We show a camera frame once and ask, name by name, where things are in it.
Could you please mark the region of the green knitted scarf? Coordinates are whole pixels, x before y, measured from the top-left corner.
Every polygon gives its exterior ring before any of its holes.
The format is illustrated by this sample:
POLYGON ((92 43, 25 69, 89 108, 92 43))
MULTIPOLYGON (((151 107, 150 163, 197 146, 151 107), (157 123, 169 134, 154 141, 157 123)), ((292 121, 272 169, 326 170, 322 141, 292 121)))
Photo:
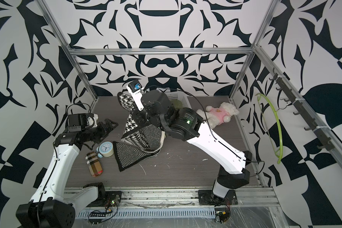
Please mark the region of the green knitted scarf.
POLYGON ((182 101, 178 100, 178 99, 173 99, 171 100, 171 103, 173 104, 175 109, 181 109, 183 108, 183 103, 182 101))

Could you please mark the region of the black white houndstooth scarf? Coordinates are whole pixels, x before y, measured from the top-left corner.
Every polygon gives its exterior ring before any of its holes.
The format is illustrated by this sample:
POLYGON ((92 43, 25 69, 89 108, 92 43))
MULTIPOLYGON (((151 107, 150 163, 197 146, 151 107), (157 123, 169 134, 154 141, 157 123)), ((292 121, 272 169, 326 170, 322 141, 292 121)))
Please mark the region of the black white houndstooth scarf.
POLYGON ((113 141, 114 155, 120 172, 156 156, 166 138, 165 132, 154 125, 140 126, 128 116, 121 141, 113 141))

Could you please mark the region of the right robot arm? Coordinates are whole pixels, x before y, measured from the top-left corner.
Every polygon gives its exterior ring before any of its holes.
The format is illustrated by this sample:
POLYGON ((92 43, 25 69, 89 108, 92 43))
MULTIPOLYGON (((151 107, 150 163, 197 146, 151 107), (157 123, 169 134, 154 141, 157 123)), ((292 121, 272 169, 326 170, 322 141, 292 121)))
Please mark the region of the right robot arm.
POLYGON ((215 199, 226 198, 231 190, 247 185, 252 154, 240 151, 217 135, 194 110, 184 107, 176 109, 165 93, 157 90, 143 92, 128 90, 134 100, 133 119, 138 124, 151 124, 169 136, 192 144, 220 164, 212 195, 215 199))

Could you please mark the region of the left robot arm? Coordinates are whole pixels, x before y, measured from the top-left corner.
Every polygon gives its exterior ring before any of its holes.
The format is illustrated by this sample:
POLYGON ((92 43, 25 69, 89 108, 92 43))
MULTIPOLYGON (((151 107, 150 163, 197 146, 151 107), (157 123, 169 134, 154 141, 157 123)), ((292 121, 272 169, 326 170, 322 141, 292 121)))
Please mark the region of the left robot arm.
POLYGON ((22 204, 16 218, 23 228, 71 228, 75 217, 93 202, 106 202, 100 182, 86 185, 70 199, 64 198, 72 165, 86 142, 101 143, 118 123, 106 119, 89 127, 68 127, 53 143, 54 153, 39 188, 29 203, 22 204))

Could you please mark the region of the white plastic basket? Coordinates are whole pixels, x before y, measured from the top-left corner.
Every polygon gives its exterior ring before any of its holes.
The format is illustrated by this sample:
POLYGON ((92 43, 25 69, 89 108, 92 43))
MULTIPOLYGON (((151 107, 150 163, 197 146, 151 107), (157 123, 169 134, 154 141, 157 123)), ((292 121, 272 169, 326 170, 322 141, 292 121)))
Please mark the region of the white plastic basket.
POLYGON ((187 108, 191 108, 192 107, 190 102, 189 102, 189 100, 188 100, 187 95, 185 93, 183 93, 183 92, 179 92, 179 91, 177 91, 177 92, 167 92, 165 94, 167 95, 167 97, 168 97, 168 99, 170 101, 173 100, 173 99, 178 99, 178 100, 182 101, 183 107, 187 107, 187 108))

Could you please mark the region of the light blue alarm clock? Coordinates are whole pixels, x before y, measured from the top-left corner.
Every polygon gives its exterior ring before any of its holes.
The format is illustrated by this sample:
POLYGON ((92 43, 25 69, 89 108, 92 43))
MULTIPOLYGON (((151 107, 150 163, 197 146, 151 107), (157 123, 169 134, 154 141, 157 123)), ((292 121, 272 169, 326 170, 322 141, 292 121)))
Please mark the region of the light blue alarm clock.
POLYGON ((96 151, 99 158, 111 157, 112 155, 114 155, 113 143, 103 142, 97 147, 96 151))

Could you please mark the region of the white teddy bear pink shirt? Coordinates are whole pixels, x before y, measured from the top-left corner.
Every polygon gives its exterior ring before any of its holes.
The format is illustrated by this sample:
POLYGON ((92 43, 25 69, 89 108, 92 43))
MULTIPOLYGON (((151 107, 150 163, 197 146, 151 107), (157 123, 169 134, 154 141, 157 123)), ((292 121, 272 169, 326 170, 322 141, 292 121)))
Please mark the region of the white teddy bear pink shirt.
POLYGON ((232 116, 239 114, 239 110, 233 104, 223 102, 220 107, 215 108, 209 105, 205 108, 205 112, 199 109, 196 113, 209 123, 211 129, 214 129, 223 123, 229 123, 232 116))

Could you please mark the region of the black connector hub left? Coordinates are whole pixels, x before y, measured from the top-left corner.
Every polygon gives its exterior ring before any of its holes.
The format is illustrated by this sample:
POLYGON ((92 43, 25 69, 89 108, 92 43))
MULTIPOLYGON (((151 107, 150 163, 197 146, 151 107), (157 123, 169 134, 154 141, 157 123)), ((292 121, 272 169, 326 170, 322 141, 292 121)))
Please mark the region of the black connector hub left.
POLYGON ((92 211, 88 215, 88 219, 104 219, 107 217, 107 212, 101 212, 98 210, 92 211))

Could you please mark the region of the black connector hub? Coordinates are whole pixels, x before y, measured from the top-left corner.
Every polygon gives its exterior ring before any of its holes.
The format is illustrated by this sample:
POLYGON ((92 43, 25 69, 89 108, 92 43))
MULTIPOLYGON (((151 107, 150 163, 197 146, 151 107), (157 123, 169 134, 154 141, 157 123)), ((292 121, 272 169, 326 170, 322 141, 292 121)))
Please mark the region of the black connector hub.
POLYGON ((88 219, 104 219, 107 217, 107 212, 101 212, 98 210, 92 211, 88 215, 88 219))
POLYGON ((214 220, 217 223, 223 224, 230 218, 229 211, 217 211, 214 220))

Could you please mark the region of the black connector hub right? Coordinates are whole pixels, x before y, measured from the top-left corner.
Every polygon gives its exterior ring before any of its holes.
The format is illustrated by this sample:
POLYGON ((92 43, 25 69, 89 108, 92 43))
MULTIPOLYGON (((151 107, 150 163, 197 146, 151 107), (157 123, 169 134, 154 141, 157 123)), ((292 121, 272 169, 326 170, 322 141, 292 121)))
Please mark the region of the black connector hub right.
POLYGON ((217 223, 223 224, 230 218, 229 211, 217 211, 214 220, 217 223))

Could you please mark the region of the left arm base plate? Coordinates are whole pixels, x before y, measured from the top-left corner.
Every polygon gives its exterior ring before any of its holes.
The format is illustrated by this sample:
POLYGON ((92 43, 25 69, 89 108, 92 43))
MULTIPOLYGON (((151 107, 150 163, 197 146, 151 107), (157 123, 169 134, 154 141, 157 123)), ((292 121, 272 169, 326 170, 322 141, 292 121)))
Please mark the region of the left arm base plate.
POLYGON ((113 207, 115 204, 119 204, 122 199, 122 191, 107 191, 101 192, 98 198, 99 206, 113 207))

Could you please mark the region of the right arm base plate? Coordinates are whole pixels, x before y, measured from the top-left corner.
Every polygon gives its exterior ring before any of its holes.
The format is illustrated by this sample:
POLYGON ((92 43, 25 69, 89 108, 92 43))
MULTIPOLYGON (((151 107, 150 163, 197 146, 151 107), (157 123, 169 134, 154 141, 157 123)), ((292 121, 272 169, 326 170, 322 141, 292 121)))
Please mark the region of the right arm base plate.
POLYGON ((212 193, 212 190, 198 190, 199 204, 203 206, 231 206, 238 205, 234 190, 229 190, 226 197, 221 198, 212 193))

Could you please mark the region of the grey wall hook rail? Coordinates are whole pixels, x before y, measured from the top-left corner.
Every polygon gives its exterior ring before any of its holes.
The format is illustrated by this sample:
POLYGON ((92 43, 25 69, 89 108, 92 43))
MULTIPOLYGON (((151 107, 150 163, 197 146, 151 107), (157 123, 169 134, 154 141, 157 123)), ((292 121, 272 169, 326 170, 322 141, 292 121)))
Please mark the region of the grey wall hook rail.
POLYGON ((300 93, 294 89, 287 77, 285 75, 279 75, 275 72, 275 68, 273 68, 273 77, 270 80, 278 84, 279 88, 277 88, 277 91, 282 91, 287 96, 283 100, 296 109, 296 112, 293 112, 293 114, 295 116, 301 116, 307 123, 308 127, 304 127, 304 130, 313 132, 320 141, 321 145, 318 145, 317 148, 320 150, 326 149, 327 151, 335 149, 332 138, 323 130, 325 126, 318 124, 318 117, 309 110, 310 106, 300 93))

